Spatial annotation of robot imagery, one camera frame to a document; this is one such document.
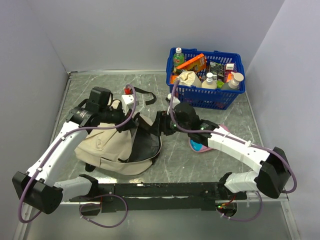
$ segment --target white bottle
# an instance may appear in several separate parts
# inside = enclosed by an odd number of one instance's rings
[[[232,80],[226,82],[221,87],[221,90],[237,91],[239,89],[239,83],[241,83],[245,77],[240,72],[231,72]]]
[[[203,89],[216,89],[217,88],[217,75],[212,72],[206,74],[206,80],[202,83]]]

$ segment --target green bottle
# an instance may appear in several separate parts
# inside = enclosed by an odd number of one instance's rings
[[[173,55],[173,66],[178,67],[185,62],[185,55],[182,53],[181,47],[175,49],[175,54]]]

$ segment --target table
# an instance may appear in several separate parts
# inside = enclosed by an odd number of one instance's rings
[[[169,87],[166,84],[165,73],[71,73],[65,99],[58,116],[55,135],[60,131],[69,110],[83,99],[88,98],[92,88],[107,88],[117,99],[123,94],[126,84],[153,92],[157,96],[157,101],[154,104],[146,106],[145,101],[150,100],[152,96],[137,93],[140,103],[137,106],[137,111],[150,117],[151,120],[154,120],[157,111],[168,109],[165,98],[169,93]],[[224,124],[232,134],[244,140],[261,144],[245,93],[240,94],[227,110],[196,108],[196,113],[201,119]],[[162,136],[163,145],[160,156],[154,165],[139,175],[125,176],[99,168],[90,172],[89,175],[98,179],[99,183],[186,183],[217,182],[227,172],[243,173],[250,170],[243,163],[218,150],[196,153],[190,148],[188,140],[187,134],[179,132],[170,136]],[[78,160],[73,154],[60,172],[58,180],[73,179],[85,173],[85,163]]]

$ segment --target bag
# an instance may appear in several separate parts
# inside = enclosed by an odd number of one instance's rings
[[[133,120],[138,118],[153,124],[140,113],[136,113]],[[150,134],[138,125],[121,133],[116,129],[93,130],[74,151],[76,157],[87,164],[123,175],[137,175],[155,163],[161,147],[160,136]]]

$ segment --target black strap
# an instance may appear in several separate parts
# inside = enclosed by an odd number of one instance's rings
[[[138,88],[138,87],[134,87],[134,90],[137,92],[137,93],[140,93],[140,94],[152,94],[153,96],[153,99],[149,100],[149,101],[145,101],[145,105],[148,106],[148,105],[151,105],[151,104],[154,104],[157,100],[157,97],[156,95],[151,92],[151,91],[146,91],[146,90],[143,90],[141,88]]]

